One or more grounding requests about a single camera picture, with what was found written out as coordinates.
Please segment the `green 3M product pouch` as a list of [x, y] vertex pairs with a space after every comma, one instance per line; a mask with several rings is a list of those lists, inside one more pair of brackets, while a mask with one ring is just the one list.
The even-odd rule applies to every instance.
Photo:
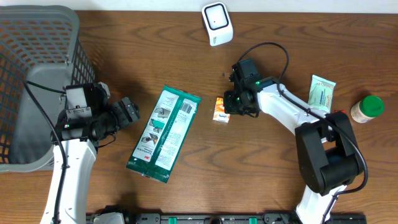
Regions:
[[126, 168], [166, 184], [200, 102], [199, 96], [164, 86]]

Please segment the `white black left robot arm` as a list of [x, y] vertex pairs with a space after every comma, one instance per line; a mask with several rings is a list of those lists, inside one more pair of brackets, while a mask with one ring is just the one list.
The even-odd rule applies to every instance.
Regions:
[[42, 223], [85, 223], [90, 174], [100, 141], [139, 121], [128, 97], [109, 103], [102, 82], [69, 85], [67, 108], [52, 126], [53, 174]]

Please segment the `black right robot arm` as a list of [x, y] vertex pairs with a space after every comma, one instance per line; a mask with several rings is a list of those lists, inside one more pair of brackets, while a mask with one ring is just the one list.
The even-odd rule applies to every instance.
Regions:
[[329, 223], [331, 210], [340, 195], [361, 190], [347, 187], [368, 168], [356, 142], [352, 125], [342, 112], [327, 113], [311, 108], [276, 78], [258, 72], [233, 70], [229, 76], [233, 90], [224, 93], [228, 114], [275, 118], [294, 136], [298, 166], [305, 182], [303, 197], [296, 206], [296, 223]]

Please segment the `green lid white jar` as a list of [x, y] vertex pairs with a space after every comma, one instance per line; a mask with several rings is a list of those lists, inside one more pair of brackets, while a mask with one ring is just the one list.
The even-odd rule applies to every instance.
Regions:
[[384, 109], [385, 105], [380, 97], [369, 95], [352, 106], [350, 113], [355, 122], [367, 123], [383, 114]]

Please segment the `light green wipes pack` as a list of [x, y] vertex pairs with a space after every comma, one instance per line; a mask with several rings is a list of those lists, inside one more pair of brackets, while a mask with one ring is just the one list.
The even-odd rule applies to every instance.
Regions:
[[317, 110], [331, 111], [333, 91], [336, 83], [317, 75], [312, 75], [308, 104]]

